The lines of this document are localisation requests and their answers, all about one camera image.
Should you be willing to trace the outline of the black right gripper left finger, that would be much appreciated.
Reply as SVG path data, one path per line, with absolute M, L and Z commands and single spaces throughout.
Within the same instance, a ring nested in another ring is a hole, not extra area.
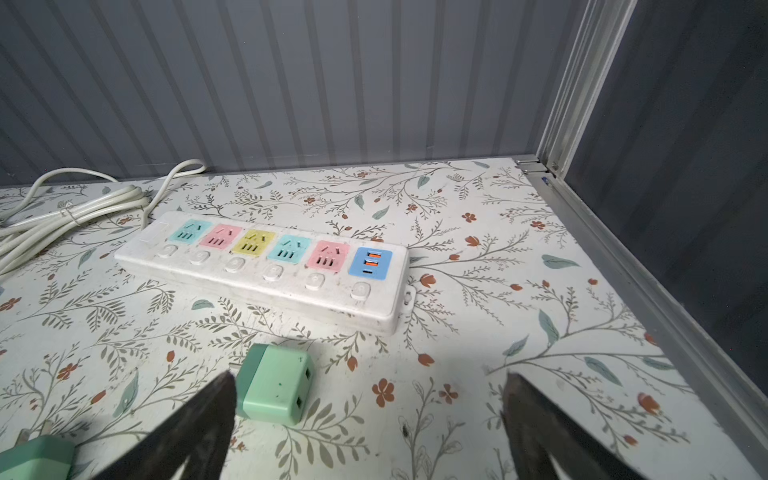
M 218 479 L 235 425 L 236 380 L 216 376 L 98 479 Z

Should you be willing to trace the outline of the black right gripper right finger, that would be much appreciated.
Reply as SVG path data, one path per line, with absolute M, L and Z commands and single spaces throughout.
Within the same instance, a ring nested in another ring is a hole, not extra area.
M 524 376 L 510 373 L 502 420 L 520 479 L 641 479 Z

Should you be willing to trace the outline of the green USB charger plug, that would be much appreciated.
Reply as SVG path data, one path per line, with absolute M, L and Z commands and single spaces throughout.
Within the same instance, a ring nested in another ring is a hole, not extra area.
M 235 375 L 237 416 L 254 421 L 297 425 L 314 378 L 310 355 L 294 348 L 256 343 Z

